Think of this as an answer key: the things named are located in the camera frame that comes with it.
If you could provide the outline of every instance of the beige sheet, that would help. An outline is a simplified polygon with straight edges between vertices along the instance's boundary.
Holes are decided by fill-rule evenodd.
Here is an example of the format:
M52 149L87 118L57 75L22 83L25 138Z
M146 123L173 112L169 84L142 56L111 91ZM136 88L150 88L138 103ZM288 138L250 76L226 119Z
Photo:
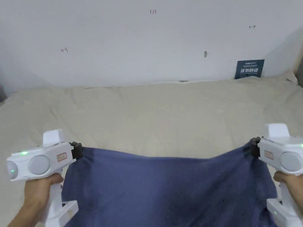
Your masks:
M145 156L210 158L261 136L265 123L286 123L303 136L303 88L285 77L12 95L0 107L0 226L23 201L23 183L9 181L6 158L40 145L44 131L62 128L69 141Z

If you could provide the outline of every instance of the human arm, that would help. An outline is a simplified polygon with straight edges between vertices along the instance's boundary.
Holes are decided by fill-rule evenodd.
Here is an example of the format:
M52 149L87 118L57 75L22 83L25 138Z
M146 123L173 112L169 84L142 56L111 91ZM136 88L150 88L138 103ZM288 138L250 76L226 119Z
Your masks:
M303 175L296 176L287 175L282 172L276 172L274 175L274 180L278 182L284 182L287 185L290 195L303 214Z
M49 177L28 180L24 187L24 204L8 227L34 227L42 218L52 184L63 182L59 173Z

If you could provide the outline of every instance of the white wall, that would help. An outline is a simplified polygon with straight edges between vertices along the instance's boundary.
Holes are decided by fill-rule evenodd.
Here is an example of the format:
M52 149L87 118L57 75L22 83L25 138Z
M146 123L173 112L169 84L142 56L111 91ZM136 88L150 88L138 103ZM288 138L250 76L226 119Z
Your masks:
M0 83L12 94L217 80L252 59L272 76L295 63L302 9L302 0L2 0Z

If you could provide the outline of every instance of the blue cloth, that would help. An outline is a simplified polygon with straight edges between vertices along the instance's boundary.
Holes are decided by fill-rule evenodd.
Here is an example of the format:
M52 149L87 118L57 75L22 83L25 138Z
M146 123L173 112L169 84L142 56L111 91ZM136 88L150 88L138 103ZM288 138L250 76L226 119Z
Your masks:
M62 200L77 200L67 226L276 226L277 192L248 144L215 158L144 157L84 148L67 170Z

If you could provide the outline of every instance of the finger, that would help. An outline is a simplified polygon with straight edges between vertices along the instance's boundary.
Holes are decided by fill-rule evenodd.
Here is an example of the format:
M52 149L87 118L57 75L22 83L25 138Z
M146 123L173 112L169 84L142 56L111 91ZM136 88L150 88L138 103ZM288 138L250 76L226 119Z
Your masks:
M287 174L285 173L282 173L282 172L275 172L274 174L274 180L275 181L278 181L278 182L286 182L286 177L287 177Z
M59 173L54 173L53 175L47 177L50 185L59 184L63 182L63 177Z

